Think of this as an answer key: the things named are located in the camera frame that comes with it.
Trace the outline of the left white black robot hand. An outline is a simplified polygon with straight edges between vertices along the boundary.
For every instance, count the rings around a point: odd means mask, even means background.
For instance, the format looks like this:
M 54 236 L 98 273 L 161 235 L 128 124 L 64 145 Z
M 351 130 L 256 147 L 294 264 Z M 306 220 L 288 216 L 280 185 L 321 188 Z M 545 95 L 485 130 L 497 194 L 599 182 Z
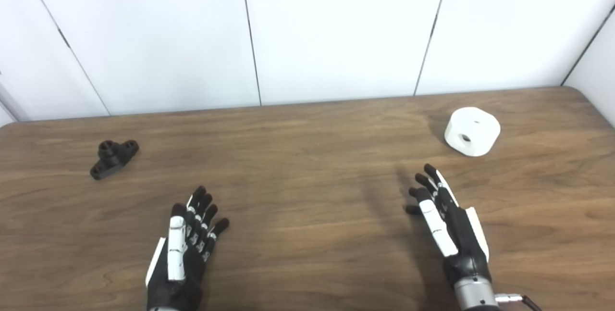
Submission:
M 206 298 L 207 263 L 229 219 L 213 223 L 218 206 L 204 186 L 186 204 L 176 203 L 168 233 L 156 245 L 145 278 L 147 311 L 197 311 Z

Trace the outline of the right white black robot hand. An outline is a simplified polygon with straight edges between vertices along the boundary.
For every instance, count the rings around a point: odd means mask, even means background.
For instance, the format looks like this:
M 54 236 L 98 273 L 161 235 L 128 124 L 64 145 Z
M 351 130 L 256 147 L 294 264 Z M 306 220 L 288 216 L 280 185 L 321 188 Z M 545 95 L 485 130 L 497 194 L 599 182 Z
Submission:
M 417 173 L 415 181 L 419 187 L 409 188 L 408 193 L 416 204 L 406 206 L 406 213 L 427 224 L 443 256 L 448 284 L 454 286 L 464 278 L 492 282 L 489 248 L 475 209 L 459 205 L 448 182 L 432 164 L 425 164 L 424 173 Z

